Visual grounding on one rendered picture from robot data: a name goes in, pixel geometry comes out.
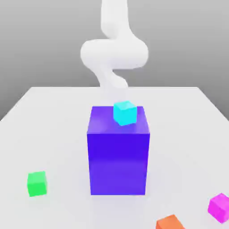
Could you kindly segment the small cyan cube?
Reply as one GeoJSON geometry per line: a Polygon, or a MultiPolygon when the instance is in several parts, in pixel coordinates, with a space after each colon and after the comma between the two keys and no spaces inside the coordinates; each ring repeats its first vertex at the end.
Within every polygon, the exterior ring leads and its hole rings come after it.
{"type": "Polygon", "coordinates": [[[120,126],[134,124],[137,121],[137,106],[130,101],[117,102],[113,106],[113,118],[120,126]]]}

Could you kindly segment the small green cube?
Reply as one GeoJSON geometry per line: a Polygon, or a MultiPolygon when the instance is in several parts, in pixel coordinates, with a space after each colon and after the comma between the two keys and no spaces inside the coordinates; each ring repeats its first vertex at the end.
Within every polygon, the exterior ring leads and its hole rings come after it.
{"type": "Polygon", "coordinates": [[[30,197],[47,194],[47,178],[45,171],[28,174],[27,189],[30,197]]]}

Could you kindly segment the small orange cube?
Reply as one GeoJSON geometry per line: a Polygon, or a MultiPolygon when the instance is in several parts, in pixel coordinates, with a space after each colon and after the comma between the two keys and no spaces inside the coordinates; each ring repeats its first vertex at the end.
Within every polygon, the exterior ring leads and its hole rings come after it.
{"type": "Polygon", "coordinates": [[[175,215],[159,219],[156,222],[156,229],[185,229],[175,215]]]}

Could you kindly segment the small magenta cube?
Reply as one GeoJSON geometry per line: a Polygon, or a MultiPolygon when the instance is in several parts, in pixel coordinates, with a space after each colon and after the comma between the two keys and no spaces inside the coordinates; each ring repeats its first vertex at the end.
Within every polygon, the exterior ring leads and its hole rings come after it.
{"type": "Polygon", "coordinates": [[[229,219],[229,197],[223,193],[210,199],[208,213],[221,224],[229,219]]]}

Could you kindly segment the large purple box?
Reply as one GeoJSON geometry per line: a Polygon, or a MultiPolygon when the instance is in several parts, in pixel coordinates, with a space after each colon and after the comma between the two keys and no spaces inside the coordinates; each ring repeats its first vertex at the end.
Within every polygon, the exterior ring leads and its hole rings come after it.
{"type": "Polygon", "coordinates": [[[144,108],[137,121],[120,126],[113,107],[93,106],[87,130],[92,195],[144,195],[150,130],[144,108]]]}

